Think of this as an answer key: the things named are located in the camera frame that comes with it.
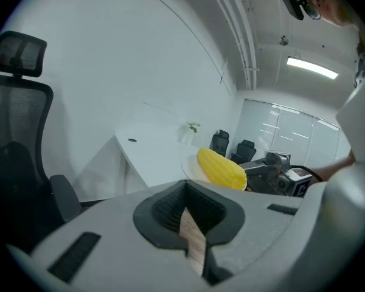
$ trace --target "office chair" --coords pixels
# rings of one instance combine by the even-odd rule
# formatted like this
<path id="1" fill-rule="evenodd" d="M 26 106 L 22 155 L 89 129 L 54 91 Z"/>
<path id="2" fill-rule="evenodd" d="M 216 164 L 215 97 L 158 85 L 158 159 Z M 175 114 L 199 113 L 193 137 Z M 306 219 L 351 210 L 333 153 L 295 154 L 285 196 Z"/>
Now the office chair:
<path id="1" fill-rule="evenodd" d="M 257 152 L 254 146 L 253 142 L 244 139 L 242 143 L 237 145 L 237 153 L 231 154 L 231 161 L 234 161 L 236 164 L 250 162 Z"/>
<path id="2" fill-rule="evenodd" d="M 218 134 L 214 134 L 214 136 L 212 136 L 212 150 L 225 157 L 227 146 L 229 145 L 229 137 L 229 133 L 219 130 Z"/>
<path id="3" fill-rule="evenodd" d="M 0 36 L 0 236 L 25 252 L 81 206 L 63 175 L 47 178 L 42 163 L 44 124 L 53 99 L 45 84 L 22 79 L 42 73 L 47 43 L 18 32 Z"/>

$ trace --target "glass wall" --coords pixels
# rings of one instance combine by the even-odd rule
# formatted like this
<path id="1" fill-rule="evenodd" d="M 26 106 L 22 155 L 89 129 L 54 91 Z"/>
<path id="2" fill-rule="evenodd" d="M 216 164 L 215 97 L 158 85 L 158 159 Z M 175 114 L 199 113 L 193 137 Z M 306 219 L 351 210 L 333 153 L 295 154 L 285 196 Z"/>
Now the glass wall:
<path id="1" fill-rule="evenodd" d="M 291 154 L 291 163 L 316 168 L 349 154 L 350 145 L 337 126 L 284 105 L 245 100 L 231 152 L 244 139 L 255 143 L 254 160 L 265 150 Z"/>

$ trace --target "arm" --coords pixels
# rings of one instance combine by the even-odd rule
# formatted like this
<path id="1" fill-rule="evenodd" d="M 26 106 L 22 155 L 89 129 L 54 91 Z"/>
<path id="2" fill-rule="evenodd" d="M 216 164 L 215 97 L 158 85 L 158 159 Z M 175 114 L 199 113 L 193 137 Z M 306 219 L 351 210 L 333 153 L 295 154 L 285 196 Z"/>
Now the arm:
<path id="1" fill-rule="evenodd" d="M 336 173 L 338 170 L 341 170 L 344 167 L 348 167 L 349 165 L 352 165 L 355 161 L 353 152 L 350 151 L 349 155 L 345 158 L 342 158 L 338 161 L 336 161 L 333 164 L 327 165 L 325 167 L 315 169 L 314 171 L 323 179 L 323 181 L 328 181 L 329 178 Z M 309 174 L 305 170 L 298 170 L 297 174 L 304 176 Z M 313 176 L 310 185 L 317 183 L 318 180 Z"/>

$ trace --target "small plant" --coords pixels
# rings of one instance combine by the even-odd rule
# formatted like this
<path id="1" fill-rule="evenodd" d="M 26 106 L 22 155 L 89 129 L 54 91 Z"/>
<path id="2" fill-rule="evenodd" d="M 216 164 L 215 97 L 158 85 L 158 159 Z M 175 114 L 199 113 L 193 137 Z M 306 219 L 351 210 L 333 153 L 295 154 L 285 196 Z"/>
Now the small plant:
<path id="1" fill-rule="evenodd" d="M 189 128 L 191 130 L 193 130 L 193 132 L 197 133 L 197 128 L 200 127 L 200 123 L 196 123 L 196 122 L 189 123 L 189 122 L 187 122 L 187 124 L 189 125 Z"/>

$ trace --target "yellow corn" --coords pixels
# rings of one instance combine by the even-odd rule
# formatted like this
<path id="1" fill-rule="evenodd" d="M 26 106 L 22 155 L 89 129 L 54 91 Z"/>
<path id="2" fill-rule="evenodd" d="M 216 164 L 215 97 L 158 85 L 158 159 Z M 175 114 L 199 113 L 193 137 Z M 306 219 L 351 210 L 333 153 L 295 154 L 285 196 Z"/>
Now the yellow corn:
<path id="1" fill-rule="evenodd" d="M 199 165 L 216 185 L 243 190 L 246 187 L 245 171 L 235 162 L 226 159 L 209 148 L 201 148 L 197 153 Z"/>

